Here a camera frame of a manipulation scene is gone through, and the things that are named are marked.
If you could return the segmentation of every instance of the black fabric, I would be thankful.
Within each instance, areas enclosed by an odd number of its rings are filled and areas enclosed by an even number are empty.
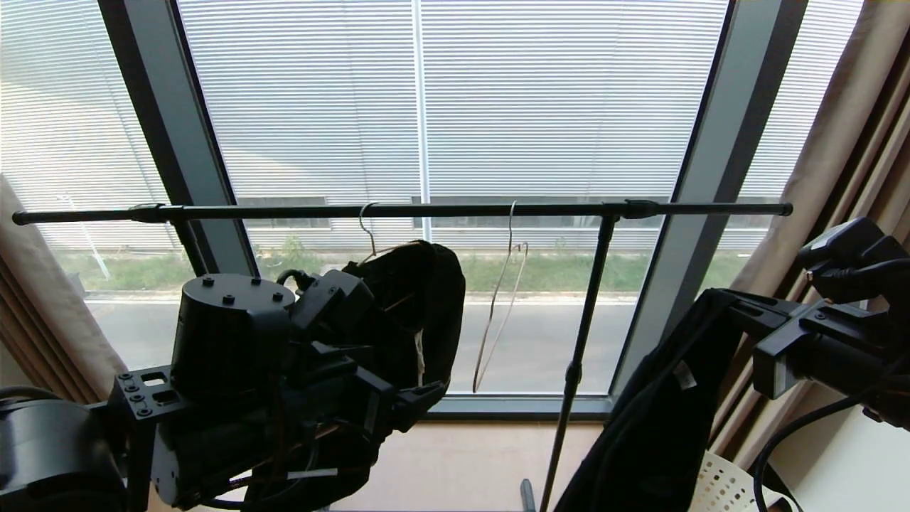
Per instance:
[[[465,295],[464,275],[455,253],[439,244],[414,241],[362,265],[352,261],[342,271],[363,279],[376,300],[351,337],[354,343],[376,347],[374,363],[368,369],[399,389],[416,386],[414,334],[422,330],[423,383],[441,381],[448,386],[461,335]],[[344,472],[301,482],[290,491],[292,497],[287,502],[268,510],[315,510],[357,492],[369,479],[380,444],[368,443],[360,434],[345,430],[322,437],[316,467],[337,467]],[[298,450],[286,467],[300,471],[307,462],[307,451]],[[271,465],[263,465],[253,475],[267,476],[270,471]],[[250,486],[248,496],[257,496],[261,487]]]
[[[704,292],[642,360],[555,512],[688,510],[720,382],[742,335],[725,314],[735,300]]]

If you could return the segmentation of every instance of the gray pavement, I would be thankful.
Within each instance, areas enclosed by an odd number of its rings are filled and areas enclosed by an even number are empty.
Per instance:
[[[176,303],[91,303],[89,307],[120,357],[131,369],[170,363]],[[480,338],[490,306],[465,305],[451,392],[470,392]],[[506,306],[497,305],[490,341]],[[597,307],[584,358],[582,393],[605,393],[632,319],[633,304]],[[489,393],[558,393],[571,358],[580,304],[516,303],[480,390]]]

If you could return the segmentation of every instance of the curtain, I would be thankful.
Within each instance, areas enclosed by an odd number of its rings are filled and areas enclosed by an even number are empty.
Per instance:
[[[126,366],[0,174],[0,341],[25,375],[80,404],[107,397]]]
[[[813,128],[784,189],[794,214],[778,218],[732,288],[789,301],[819,296],[794,265],[821,232],[866,216],[910,245],[910,4],[868,2],[832,77]],[[714,420],[711,451],[747,468],[799,403],[808,383],[769,401],[751,386],[752,349],[734,358]]]

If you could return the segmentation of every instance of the laundry basket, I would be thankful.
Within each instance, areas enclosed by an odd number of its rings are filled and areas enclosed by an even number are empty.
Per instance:
[[[758,510],[752,491],[752,476],[739,466],[714,454],[705,453],[698,474],[689,512],[753,512]],[[789,497],[764,488],[764,501],[770,506],[779,500],[797,510]]]

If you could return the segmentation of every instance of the white label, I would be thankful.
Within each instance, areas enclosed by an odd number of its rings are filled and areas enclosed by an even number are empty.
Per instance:
[[[695,375],[692,375],[692,370],[689,369],[689,365],[685,361],[680,361],[676,365],[676,368],[673,369],[673,375],[676,377],[676,382],[680,383],[680,388],[683,391],[698,384],[695,382]]]

